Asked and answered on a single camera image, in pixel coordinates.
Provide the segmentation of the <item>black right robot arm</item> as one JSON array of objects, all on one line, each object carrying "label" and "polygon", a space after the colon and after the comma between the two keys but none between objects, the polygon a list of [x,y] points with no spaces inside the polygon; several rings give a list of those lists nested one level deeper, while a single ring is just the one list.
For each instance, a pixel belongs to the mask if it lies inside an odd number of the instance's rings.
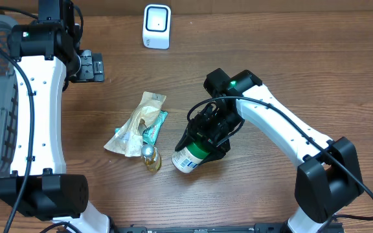
[{"label": "black right robot arm", "polygon": [[187,115],[188,124],[172,155],[173,165],[190,173],[222,159],[231,137],[250,122],[273,141],[297,171],[296,212],[282,223],[256,223],[251,232],[342,232],[340,209],[363,193],[355,146],[333,140],[304,123],[282,105],[251,71],[228,76],[209,73],[203,84],[210,95]]}]

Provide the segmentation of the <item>green lid jar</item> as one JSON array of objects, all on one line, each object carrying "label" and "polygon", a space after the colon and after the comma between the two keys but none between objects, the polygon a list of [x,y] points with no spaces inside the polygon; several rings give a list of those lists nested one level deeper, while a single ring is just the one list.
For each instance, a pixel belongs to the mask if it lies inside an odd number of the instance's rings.
[{"label": "green lid jar", "polygon": [[209,155],[200,142],[192,142],[171,156],[172,164],[183,173],[190,173]]}]

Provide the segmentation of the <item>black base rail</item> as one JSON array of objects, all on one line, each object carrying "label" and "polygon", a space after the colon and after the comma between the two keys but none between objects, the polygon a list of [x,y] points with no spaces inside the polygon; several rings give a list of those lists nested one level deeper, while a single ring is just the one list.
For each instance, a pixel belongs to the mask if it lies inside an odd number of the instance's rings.
[{"label": "black base rail", "polygon": [[146,228],[119,227],[111,232],[117,233],[279,233],[283,223],[257,223],[254,226],[226,226],[226,227],[174,227],[174,228]]}]

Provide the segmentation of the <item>brown snack package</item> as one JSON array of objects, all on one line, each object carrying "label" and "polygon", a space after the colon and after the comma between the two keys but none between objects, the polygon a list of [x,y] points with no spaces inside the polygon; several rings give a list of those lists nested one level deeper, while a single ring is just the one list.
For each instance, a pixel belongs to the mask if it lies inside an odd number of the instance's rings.
[{"label": "brown snack package", "polygon": [[166,96],[163,94],[143,92],[139,105],[133,110],[126,123],[104,145],[104,149],[126,157],[140,157],[143,139],[139,125],[143,121],[147,128],[150,127],[157,120],[165,100]]}]

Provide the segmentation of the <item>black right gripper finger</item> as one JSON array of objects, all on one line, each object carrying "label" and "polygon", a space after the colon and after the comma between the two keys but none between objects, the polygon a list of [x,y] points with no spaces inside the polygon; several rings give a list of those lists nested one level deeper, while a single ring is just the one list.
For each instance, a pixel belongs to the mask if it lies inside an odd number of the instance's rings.
[{"label": "black right gripper finger", "polygon": [[196,134],[192,129],[186,128],[174,151],[181,151],[183,148],[193,143],[195,141],[195,136]]},{"label": "black right gripper finger", "polygon": [[200,165],[224,158],[230,149],[230,147],[204,148],[203,151],[207,152],[208,155],[200,162]]}]

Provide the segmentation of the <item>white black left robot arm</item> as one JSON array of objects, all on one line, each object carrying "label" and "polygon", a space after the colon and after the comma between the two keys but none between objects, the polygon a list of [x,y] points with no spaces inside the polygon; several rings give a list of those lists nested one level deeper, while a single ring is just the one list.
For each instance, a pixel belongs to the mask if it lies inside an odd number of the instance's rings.
[{"label": "white black left robot arm", "polygon": [[62,93],[69,83],[103,82],[100,54],[80,48],[80,9],[71,1],[40,1],[35,20],[15,25],[7,58],[18,88],[17,137],[0,199],[13,213],[70,232],[114,232],[110,217],[89,201],[85,176],[69,174],[61,140]]}]

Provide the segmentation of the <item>yellow oil bottle silver cap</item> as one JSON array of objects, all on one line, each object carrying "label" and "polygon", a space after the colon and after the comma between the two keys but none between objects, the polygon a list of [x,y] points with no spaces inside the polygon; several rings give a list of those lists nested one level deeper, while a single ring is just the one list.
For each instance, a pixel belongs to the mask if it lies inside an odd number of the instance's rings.
[{"label": "yellow oil bottle silver cap", "polygon": [[162,165],[161,156],[154,145],[145,144],[141,148],[141,159],[150,172],[158,172]]}]

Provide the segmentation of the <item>white black barcode scanner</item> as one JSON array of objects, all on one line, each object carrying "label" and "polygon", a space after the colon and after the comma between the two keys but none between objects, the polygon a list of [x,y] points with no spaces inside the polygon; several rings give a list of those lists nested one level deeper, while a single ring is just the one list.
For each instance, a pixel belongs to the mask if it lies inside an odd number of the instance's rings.
[{"label": "white black barcode scanner", "polygon": [[170,25],[172,11],[169,6],[149,4],[144,9],[142,40],[149,49],[170,47]]}]

